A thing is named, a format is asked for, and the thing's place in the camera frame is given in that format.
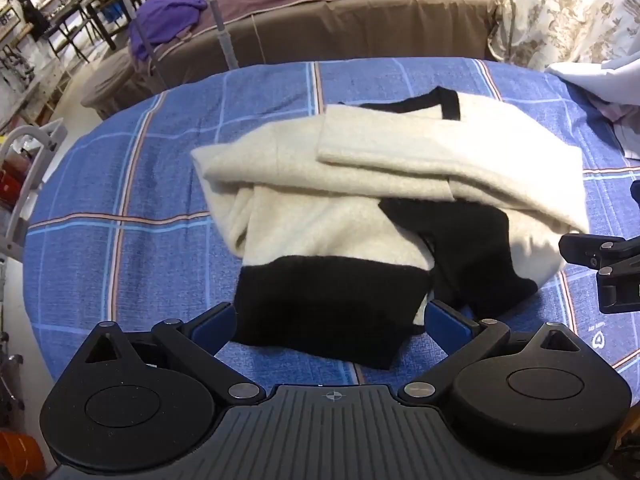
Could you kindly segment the cream and black sweater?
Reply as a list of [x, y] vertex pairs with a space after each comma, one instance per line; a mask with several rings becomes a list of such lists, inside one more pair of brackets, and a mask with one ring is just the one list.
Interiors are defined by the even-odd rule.
[[498, 318], [589, 229], [582, 151], [516, 106], [437, 87], [329, 105], [191, 154], [241, 260], [234, 340], [386, 370], [427, 303]]

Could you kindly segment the white cloth pile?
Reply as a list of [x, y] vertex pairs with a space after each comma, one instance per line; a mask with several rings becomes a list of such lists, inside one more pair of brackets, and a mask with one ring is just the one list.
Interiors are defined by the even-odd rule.
[[625, 157], [639, 159], [639, 52], [601, 64], [553, 63], [547, 72], [587, 91]]

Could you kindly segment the floral beige quilt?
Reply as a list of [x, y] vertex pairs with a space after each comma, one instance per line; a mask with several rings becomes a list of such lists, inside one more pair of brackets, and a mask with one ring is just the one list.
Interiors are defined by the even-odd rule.
[[532, 70], [622, 58], [639, 42], [639, 0], [489, 0], [488, 12], [492, 56]]

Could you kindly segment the grey utility cart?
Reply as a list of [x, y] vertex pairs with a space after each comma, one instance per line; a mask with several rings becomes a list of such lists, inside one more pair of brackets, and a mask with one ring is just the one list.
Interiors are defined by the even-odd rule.
[[1, 255], [23, 261], [28, 220], [23, 209], [66, 139], [63, 119], [21, 125], [1, 137]]

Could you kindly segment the brown round ottoman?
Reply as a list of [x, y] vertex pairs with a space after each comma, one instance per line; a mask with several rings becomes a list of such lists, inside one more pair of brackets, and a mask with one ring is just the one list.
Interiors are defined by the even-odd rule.
[[125, 48], [99, 62], [82, 87], [80, 104], [106, 119], [160, 92], [162, 88], [149, 84], [145, 76], [137, 72]]

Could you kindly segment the white tripod pole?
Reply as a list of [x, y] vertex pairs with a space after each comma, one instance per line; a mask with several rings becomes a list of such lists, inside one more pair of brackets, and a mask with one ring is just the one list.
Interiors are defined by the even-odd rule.
[[239, 62], [234, 53], [231, 36], [227, 30], [226, 24], [224, 24], [224, 18], [222, 17], [218, 0], [207, 0], [207, 2], [216, 24], [218, 41], [222, 53], [224, 54], [224, 60], [227, 63], [228, 70], [237, 70], [239, 68]]

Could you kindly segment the purple garment on bed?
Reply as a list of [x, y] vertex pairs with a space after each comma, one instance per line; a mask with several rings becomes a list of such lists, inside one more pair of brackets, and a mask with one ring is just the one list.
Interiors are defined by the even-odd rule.
[[137, 10], [137, 23], [156, 48], [198, 24], [206, 8], [206, 0], [146, 0]]

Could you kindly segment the brown bed with pink cover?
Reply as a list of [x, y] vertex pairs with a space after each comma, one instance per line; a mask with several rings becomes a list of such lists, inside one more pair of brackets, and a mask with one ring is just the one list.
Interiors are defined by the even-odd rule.
[[486, 58], [489, 0], [217, 0], [240, 66]]

